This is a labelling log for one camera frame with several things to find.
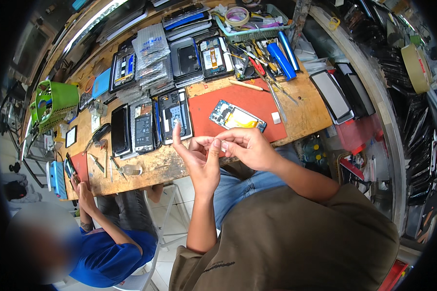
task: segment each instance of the blue tube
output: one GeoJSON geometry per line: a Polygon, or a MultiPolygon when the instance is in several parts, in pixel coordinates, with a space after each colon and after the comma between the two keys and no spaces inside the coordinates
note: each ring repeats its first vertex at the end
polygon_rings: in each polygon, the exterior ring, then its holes
{"type": "Polygon", "coordinates": [[[288,41],[288,38],[285,35],[285,32],[279,31],[278,32],[278,38],[280,39],[280,42],[283,46],[283,49],[285,50],[286,56],[288,57],[288,60],[290,61],[291,66],[295,71],[300,70],[300,66],[298,65],[298,61],[296,60],[296,57],[294,56],[293,51],[291,50],[290,42],[288,41]]]}
{"type": "Polygon", "coordinates": [[[280,48],[276,43],[271,43],[267,45],[267,51],[272,57],[277,60],[281,69],[283,70],[283,74],[287,81],[296,78],[296,73],[294,72],[293,67],[290,65],[288,60],[285,58],[285,55],[282,53],[280,48]]]}

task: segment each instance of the light blue plastic basket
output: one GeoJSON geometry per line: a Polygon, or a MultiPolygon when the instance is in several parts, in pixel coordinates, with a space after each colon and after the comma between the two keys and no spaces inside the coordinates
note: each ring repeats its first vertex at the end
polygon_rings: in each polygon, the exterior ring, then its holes
{"type": "MultiPolygon", "coordinates": [[[[267,4],[266,11],[264,12],[271,14],[273,17],[281,16],[283,18],[283,23],[288,23],[288,17],[283,12],[281,12],[277,7],[275,7],[275,5],[267,4]]],[[[225,30],[225,26],[223,25],[222,21],[217,15],[215,16],[215,21],[217,22],[218,26],[220,27],[224,35],[231,43],[242,42],[244,40],[252,40],[252,39],[258,40],[264,38],[264,36],[266,38],[276,37],[278,35],[279,30],[291,28],[293,26],[293,24],[291,24],[291,25],[280,26],[280,27],[261,28],[261,32],[259,32],[257,29],[253,29],[253,30],[228,33],[225,30]]]]}

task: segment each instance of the black phone screen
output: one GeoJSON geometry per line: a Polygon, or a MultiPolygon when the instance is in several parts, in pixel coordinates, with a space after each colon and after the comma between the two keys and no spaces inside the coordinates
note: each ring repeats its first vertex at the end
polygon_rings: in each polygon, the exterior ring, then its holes
{"type": "Polygon", "coordinates": [[[127,148],[126,141],[126,108],[112,112],[112,151],[121,153],[127,148]]]}

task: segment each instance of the olive green shirt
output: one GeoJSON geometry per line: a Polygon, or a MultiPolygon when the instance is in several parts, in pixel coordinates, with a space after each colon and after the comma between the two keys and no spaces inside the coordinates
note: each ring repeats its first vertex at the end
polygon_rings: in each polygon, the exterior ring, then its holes
{"type": "Polygon", "coordinates": [[[178,247],[169,289],[376,290],[398,244],[395,224],[351,184],[323,203],[277,187],[233,207],[208,253],[178,247]]]}

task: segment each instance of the grey pants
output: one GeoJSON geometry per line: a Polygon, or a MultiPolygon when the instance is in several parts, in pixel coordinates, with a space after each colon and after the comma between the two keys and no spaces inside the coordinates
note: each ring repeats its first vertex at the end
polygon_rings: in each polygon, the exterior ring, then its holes
{"type": "Polygon", "coordinates": [[[119,228],[146,231],[157,238],[142,191],[131,190],[118,195],[98,196],[97,204],[105,217],[119,228]]]}

